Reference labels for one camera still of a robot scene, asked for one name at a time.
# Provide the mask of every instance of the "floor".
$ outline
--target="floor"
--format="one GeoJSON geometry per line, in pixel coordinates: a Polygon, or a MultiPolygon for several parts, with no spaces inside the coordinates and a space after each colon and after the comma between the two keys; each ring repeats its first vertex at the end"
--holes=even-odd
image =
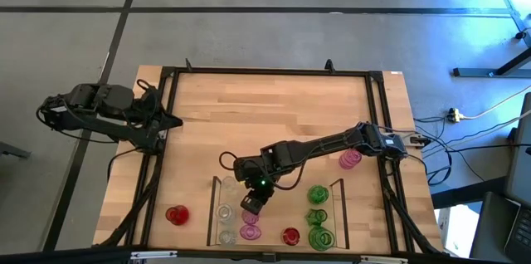
{"type": "MultiPolygon", "coordinates": [[[[124,0],[0,0],[0,6],[110,6],[124,0]]],[[[444,7],[505,8],[504,0],[133,0],[134,7],[444,7]]],[[[522,14],[527,14],[522,6],[522,14]]],[[[28,160],[0,157],[0,253],[40,249],[76,142],[48,130],[35,109],[48,95],[97,82],[117,13],[0,12],[0,140],[31,150],[28,160]]],[[[109,83],[131,86],[138,65],[322,68],[403,71],[416,117],[457,107],[474,115],[529,85],[529,80],[460,79],[451,69],[497,67],[526,49],[507,15],[310,13],[129,14],[109,83]]],[[[443,139],[519,115],[523,96],[478,120],[447,125],[443,139]]],[[[441,126],[425,124],[428,131],[441,126]]],[[[509,128],[469,145],[504,141],[509,128]]],[[[90,144],[58,248],[88,247],[105,194],[114,145],[90,144]]],[[[509,151],[465,152],[484,179],[506,173],[509,151]]],[[[446,165],[444,154],[426,160],[446,165]]],[[[479,182],[460,157],[436,193],[479,182]]]]}

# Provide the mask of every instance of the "concrete floor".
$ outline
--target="concrete floor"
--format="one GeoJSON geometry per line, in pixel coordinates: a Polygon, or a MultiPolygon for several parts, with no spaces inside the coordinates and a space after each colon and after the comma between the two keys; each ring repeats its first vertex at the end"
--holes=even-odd
{"type": "MultiPolygon", "coordinates": [[[[123,2],[0,0],[0,6],[123,2]]],[[[134,0],[134,6],[505,7],[503,0],[134,0]]],[[[0,157],[0,253],[39,249],[75,141],[41,125],[35,109],[48,95],[97,81],[117,19],[117,14],[0,13],[0,140],[32,151],[29,160],[0,157]]],[[[451,69],[504,64],[526,48],[512,38],[516,32],[505,16],[131,14],[110,83],[131,86],[138,65],[183,66],[185,57],[194,66],[314,69],[331,58],[338,69],[404,71],[416,117],[440,115],[450,107],[473,115],[529,80],[459,79],[451,69]]],[[[522,99],[480,120],[447,125],[443,139],[519,115],[522,99]]],[[[508,132],[470,145],[501,142],[508,132]]],[[[114,151],[113,144],[90,144],[58,248],[90,245],[114,151]]],[[[465,156],[485,179],[504,175],[509,165],[505,149],[467,151],[465,156]]],[[[446,165],[446,156],[426,162],[436,169],[446,165]]],[[[478,181],[457,156],[451,177],[432,191],[478,181]]]]}

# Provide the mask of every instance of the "wooden tabletop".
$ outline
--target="wooden tabletop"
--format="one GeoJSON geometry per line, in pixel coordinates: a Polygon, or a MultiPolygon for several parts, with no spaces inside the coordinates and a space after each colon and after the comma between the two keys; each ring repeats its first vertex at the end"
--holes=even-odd
{"type": "MultiPolygon", "coordinates": [[[[137,79],[145,79],[157,86],[161,70],[161,66],[141,66],[137,79]]],[[[393,128],[414,130],[402,73],[385,71],[383,76],[393,128]]],[[[376,84],[373,88],[378,120],[383,122],[376,84]]],[[[137,96],[142,92],[137,85],[134,86],[137,96]]],[[[164,92],[164,105],[168,92],[164,92]]],[[[345,131],[359,121],[370,121],[364,79],[346,76],[184,73],[178,78],[173,114],[183,119],[184,124],[168,133],[149,245],[195,250],[226,249],[207,246],[212,178],[223,179],[231,175],[218,163],[221,152],[228,150],[238,156],[256,155],[261,147],[280,140],[316,139],[345,131]],[[179,204],[189,209],[190,219],[185,225],[177,227],[165,218],[165,213],[169,207],[179,204]]],[[[117,153],[127,149],[131,149],[131,145],[122,142],[117,153]]],[[[408,153],[421,157],[416,149],[408,149],[408,153]]],[[[231,250],[316,252],[307,240],[308,227],[304,214],[312,207],[306,192],[314,184],[326,186],[342,178],[350,248],[332,247],[326,252],[389,254],[377,160],[363,157],[353,169],[344,170],[338,165],[340,155],[336,153],[309,160],[300,185],[289,192],[276,189],[264,206],[261,220],[257,223],[262,230],[260,241],[247,242],[239,238],[238,244],[231,250]],[[281,245],[280,232],[285,227],[300,230],[301,242],[297,247],[281,245]]],[[[141,159],[141,154],[132,153],[115,160],[94,243],[105,240],[129,211],[141,159]]],[[[422,164],[415,159],[404,159],[401,171],[408,212],[431,244],[441,250],[441,238],[422,164]]],[[[280,185],[292,184],[297,173],[298,169],[282,177],[280,185]]],[[[244,192],[240,190],[238,194],[244,195],[244,192]]],[[[235,209],[241,213],[237,199],[235,209]]],[[[338,208],[338,199],[338,190],[334,188],[331,198],[334,208],[338,208]]],[[[394,214],[399,247],[405,250],[400,218],[394,214]]],[[[340,244],[343,231],[341,213],[334,215],[331,210],[329,215],[332,216],[329,222],[334,222],[336,217],[335,231],[340,244]]],[[[240,218],[236,220],[236,226],[231,228],[238,232],[242,223],[240,218]]],[[[144,213],[140,213],[134,242],[139,242],[143,221],[144,213]]],[[[214,227],[216,234],[212,235],[215,237],[224,227],[214,227]]]]}

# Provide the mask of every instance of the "white cable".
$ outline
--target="white cable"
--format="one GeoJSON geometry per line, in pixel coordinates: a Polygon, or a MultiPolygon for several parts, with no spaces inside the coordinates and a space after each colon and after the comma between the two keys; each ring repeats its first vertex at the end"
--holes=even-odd
{"type": "MultiPolygon", "coordinates": [[[[475,139],[478,139],[478,138],[480,138],[480,137],[484,137],[484,136],[486,136],[486,135],[488,135],[488,134],[491,134],[491,133],[493,133],[493,132],[495,132],[495,131],[498,131],[498,130],[500,130],[500,129],[506,127],[507,125],[511,125],[511,124],[513,124],[514,122],[523,119],[524,117],[526,117],[526,116],[529,115],[529,114],[531,114],[531,110],[528,110],[528,111],[524,112],[520,117],[516,117],[516,118],[514,118],[514,119],[508,121],[507,123],[501,125],[500,127],[495,128],[495,129],[493,129],[493,130],[491,130],[491,131],[489,131],[489,132],[487,132],[487,133],[483,133],[483,134],[478,135],[478,136],[476,136],[476,137],[474,137],[474,138],[467,139],[467,140],[461,141],[461,142],[459,142],[459,143],[455,143],[455,144],[449,145],[449,146],[447,146],[447,149],[448,149],[448,148],[455,147],[455,146],[457,146],[458,144],[464,144],[464,143],[470,142],[471,140],[475,140],[475,139]]],[[[428,154],[428,155],[426,155],[426,156],[423,156],[422,158],[426,159],[426,158],[432,156],[433,154],[439,153],[439,152],[444,151],[444,150],[445,150],[445,149],[438,149],[437,151],[435,151],[435,152],[433,152],[433,153],[431,153],[431,154],[428,154]]]]}
{"type": "Polygon", "coordinates": [[[527,86],[525,89],[519,91],[518,93],[514,93],[514,94],[510,95],[509,97],[507,97],[507,98],[503,99],[502,101],[498,102],[498,104],[492,106],[492,107],[489,108],[488,110],[485,110],[484,112],[482,112],[482,113],[480,113],[480,114],[478,114],[478,115],[471,116],[471,117],[466,116],[466,115],[462,115],[462,116],[461,116],[461,119],[464,119],[464,120],[473,120],[473,119],[477,119],[477,118],[479,118],[479,117],[481,117],[481,116],[483,116],[483,115],[486,115],[486,114],[490,113],[492,110],[495,110],[496,108],[498,108],[498,106],[502,105],[503,103],[505,103],[505,102],[511,100],[511,99],[514,98],[515,96],[517,96],[517,95],[521,94],[522,92],[526,91],[526,90],[527,90],[528,88],[530,88],[530,87],[531,87],[531,86],[527,86]]]}

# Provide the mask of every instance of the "gray floor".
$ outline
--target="gray floor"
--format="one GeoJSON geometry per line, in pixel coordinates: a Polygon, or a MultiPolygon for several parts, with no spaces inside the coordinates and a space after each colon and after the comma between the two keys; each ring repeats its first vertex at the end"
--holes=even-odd
{"type": "MultiPolygon", "coordinates": [[[[0,5],[121,6],[124,0],[0,0],[0,5]]],[[[504,7],[503,0],[134,0],[135,6],[504,7]]],[[[0,13],[0,140],[32,151],[29,160],[0,157],[0,253],[39,248],[75,141],[47,130],[35,109],[48,95],[96,82],[118,15],[0,13]]],[[[457,107],[474,115],[529,80],[458,79],[456,66],[497,67],[526,46],[510,17],[343,14],[131,14],[110,83],[130,86],[138,65],[322,68],[404,71],[413,114],[457,107]]],[[[480,120],[447,125],[443,139],[519,114],[523,97],[480,120]]],[[[429,131],[439,126],[425,125],[429,131]]],[[[501,142],[509,129],[470,144],[501,142]]],[[[90,144],[59,248],[88,247],[105,194],[113,145],[90,144]]],[[[509,152],[465,156],[483,178],[506,173],[509,152]]],[[[439,154],[430,169],[446,163],[439,154]]],[[[459,156],[433,192],[476,183],[459,156]]]]}

